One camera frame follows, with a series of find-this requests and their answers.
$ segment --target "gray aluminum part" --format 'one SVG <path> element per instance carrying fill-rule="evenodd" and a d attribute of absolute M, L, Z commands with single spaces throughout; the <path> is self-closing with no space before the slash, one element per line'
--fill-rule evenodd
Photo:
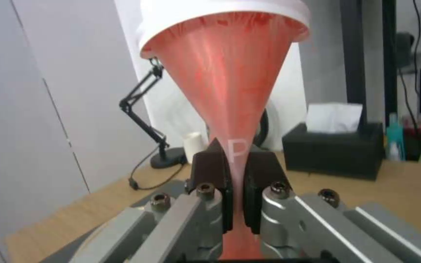
<path fill-rule="evenodd" d="M 401 262 L 315 194 L 287 199 L 262 193 L 262 212 L 277 220 L 311 258 L 329 251 L 341 262 Z"/>
<path fill-rule="evenodd" d="M 381 205 L 368 203 L 344 215 L 401 260 L 421 262 L 421 233 Z"/>
<path fill-rule="evenodd" d="M 197 191 L 194 190 L 190 196 L 197 197 Z M 203 218 L 203 228 L 199 248 L 212 249 L 222 242 L 222 194 L 215 190 L 214 198 L 206 200 L 201 198 L 206 207 L 206 213 Z"/>
<path fill-rule="evenodd" d="M 170 204 L 173 205 L 175 202 L 175 198 L 170 197 Z M 155 222 L 158 224 L 160 220 L 162 220 L 162 217 L 167 213 L 168 210 L 165 211 L 157 211 L 152 209 L 151 202 L 147 202 L 147 204 L 144 206 L 144 210 L 149 211 L 153 214 Z"/>
<path fill-rule="evenodd" d="M 184 256 L 187 260 L 199 259 L 206 218 L 205 202 L 180 195 L 130 262 L 175 262 Z"/>
<path fill-rule="evenodd" d="M 299 248 L 274 247 L 261 241 L 261 254 L 264 258 L 301 258 L 303 253 Z"/>
<path fill-rule="evenodd" d="M 155 227 L 152 213 L 126 208 L 70 260 L 71 263 L 122 262 Z"/>

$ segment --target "wooden table surface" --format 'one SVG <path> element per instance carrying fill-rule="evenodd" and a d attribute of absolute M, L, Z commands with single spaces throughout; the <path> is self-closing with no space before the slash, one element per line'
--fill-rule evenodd
<path fill-rule="evenodd" d="M 277 153 L 277 158 L 284 167 L 283 154 Z M 177 168 L 155 170 L 145 167 L 136 172 L 135 178 L 142 187 L 155 185 Z M 190 172 L 191 167 L 186 166 L 176 179 L 189 178 Z M 420 163 L 385 160 L 375 182 L 294 171 L 285 173 L 299 195 L 332 188 L 348 207 L 377 202 L 421 231 Z M 39 262 L 151 192 L 134 191 L 129 187 L 127 178 L 124 178 L 85 196 L 48 218 L 8 236 L 6 243 L 11 262 Z"/>

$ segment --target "silver metal arm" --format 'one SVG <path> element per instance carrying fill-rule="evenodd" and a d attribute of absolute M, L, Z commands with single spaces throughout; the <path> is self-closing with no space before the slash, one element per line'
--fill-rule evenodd
<path fill-rule="evenodd" d="M 262 193 L 261 246 L 267 258 L 329 253 L 340 262 L 421 262 L 421 234 L 380 205 L 343 211 L 315 194 L 285 191 L 267 187 Z"/>

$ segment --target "tissue box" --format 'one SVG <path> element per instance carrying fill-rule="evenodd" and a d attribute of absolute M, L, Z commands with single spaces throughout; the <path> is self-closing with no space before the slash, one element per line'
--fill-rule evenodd
<path fill-rule="evenodd" d="M 384 158 L 383 125 L 368 123 L 356 133 L 308 133 L 300 123 L 284 137 L 287 170 L 375 180 Z"/>

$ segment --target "white cup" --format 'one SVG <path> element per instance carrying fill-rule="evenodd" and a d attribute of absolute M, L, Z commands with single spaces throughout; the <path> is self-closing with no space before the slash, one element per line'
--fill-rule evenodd
<path fill-rule="evenodd" d="M 204 151 L 206 146 L 204 145 L 204 140 L 202 139 L 201 133 L 188 133 L 183 138 L 183 147 L 184 153 L 186 154 L 186 159 L 189 164 L 193 163 L 193 156 L 196 153 Z"/>

